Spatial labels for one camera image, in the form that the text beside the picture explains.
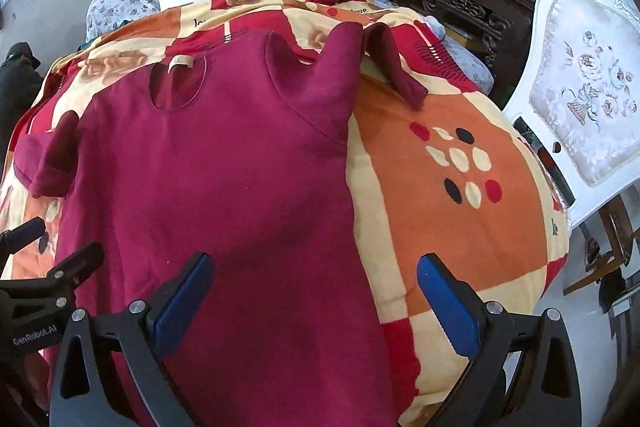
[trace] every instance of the polka dot pattern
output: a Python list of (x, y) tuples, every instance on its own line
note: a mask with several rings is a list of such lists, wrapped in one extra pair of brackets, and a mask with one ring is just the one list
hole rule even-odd
[(468, 130), (462, 127), (458, 127), (456, 129), (456, 136), (461, 142), (468, 143), (469, 145), (473, 145), (476, 141), (474, 136)]
[(436, 133), (440, 135), (443, 140), (453, 140), (453, 137), (445, 131), (442, 127), (431, 127)]
[(476, 167), (478, 167), (482, 172), (491, 170), (491, 160), (485, 151), (478, 147), (474, 147), (471, 151), (471, 156), (474, 159)]
[(484, 190), (486, 191), (486, 197), (492, 203), (498, 203), (502, 199), (502, 187), (496, 180), (485, 181)]
[(480, 208), (480, 203), (482, 203), (482, 192), (480, 192), (480, 187), (478, 187), (474, 182), (466, 182), (465, 196), (466, 200), (472, 207), (476, 210)]
[(460, 189), (453, 180), (444, 178), (444, 189), (447, 191), (447, 194), (455, 203), (462, 204), (462, 194), (460, 194)]
[(40, 240), (38, 241), (38, 253), (44, 253), (48, 246), (49, 234), (45, 232), (40, 236)]
[(412, 122), (409, 124), (409, 129), (411, 129), (411, 132), (414, 133), (415, 136), (420, 138), (422, 141), (425, 141), (425, 142), (429, 141), (431, 137), (431, 133), (429, 132), (429, 129), (427, 129), (421, 123)]
[(450, 164), (447, 161), (447, 157), (444, 152), (436, 149), (435, 147), (431, 147), (430, 145), (428, 145), (426, 149), (438, 165), (441, 165), (442, 167), (449, 167)]
[(466, 158), (466, 154), (460, 149), (452, 147), (449, 149), (449, 156), (451, 162), (456, 166), (460, 172), (467, 172), (469, 170), (469, 160)]

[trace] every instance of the maroon sweatshirt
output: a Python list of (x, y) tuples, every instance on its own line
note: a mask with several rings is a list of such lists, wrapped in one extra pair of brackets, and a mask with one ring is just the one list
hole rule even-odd
[(195, 251), (213, 257), (212, 289), (165, 360), (211, 427), (396, 424), (345, 179), (363, 43), (411, 105), (425, 90), (385, 25), (364, 33), (340, 24), (313, 65), (273, 32), (235, 36), (192, 69), (144, 66), (81, 120), (18, 142), (18, 179), (66, 197), (56, 261), (104, 246), (76, 291), (92, 315), (150, 296)]

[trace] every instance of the sweatshirt sleeve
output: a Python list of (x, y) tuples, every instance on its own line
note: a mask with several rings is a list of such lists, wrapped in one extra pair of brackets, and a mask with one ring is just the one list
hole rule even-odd
[(78, 115), (67, 111), (53, 131), (18, 140), (14, 152), (15, 177), (33, 197), (66, 195), (78, 165), (78, 123)]
[(384, 23), (366, 28), (357, 22), (338, 24), (313, 65), (301, 64), (284, 39), (272, 33), (265, 58), (280, 96), (318, 131), (346, 146), (365, 51), (406, 103), (420, 109), (427, 90), (403, 70), (394, 35)]

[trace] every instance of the blue gripper pad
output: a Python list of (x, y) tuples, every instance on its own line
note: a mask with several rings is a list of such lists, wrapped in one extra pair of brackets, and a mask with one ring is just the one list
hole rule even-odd
[(478, 323), (429, 257), (423, 256), (418, 260), (417, 274), (418, 286), (429, 301), (451, 346), (461, 357), (473, 360), (480, 349)]
[(203, 255), (154, 324), (151, 348), (158, 360), (178, 349), (212, 282), (213, 261)]

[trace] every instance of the orange blanket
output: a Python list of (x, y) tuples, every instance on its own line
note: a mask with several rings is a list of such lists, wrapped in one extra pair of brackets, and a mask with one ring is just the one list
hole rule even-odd
[[(54, 128), (69, 109), (82, 115), (96, 92), (144, 64), (197, 54), (213, 39), (257, 26), (273, 28), (301, 59), (314, 60), (331, 28), (345, 20), (391, 26), (403, 68), (430, 92), (423, 110), (412, 111), (366, 57), (346, 172), (399, 420), (423, 425), (466, 360), (453, 352), (417, 286), (417, 259), (436, 252), (482, 299), (530, 313), (564, 262), (569, 231), (542, 167), (500, 110), (464, 79), (448, 82), (446, 68), (420, 58), (434, 47), (417, 13), (366, 2), (212, 0), (145, 17), (57, 61), (14, 146), (20, 135)], [(4, 277), (41, 277), (52, 267), (62, 207), (62, 200), (28, 195), (8, 156), (1, 230), (41, 216), (47, 237), (16, 254)]]

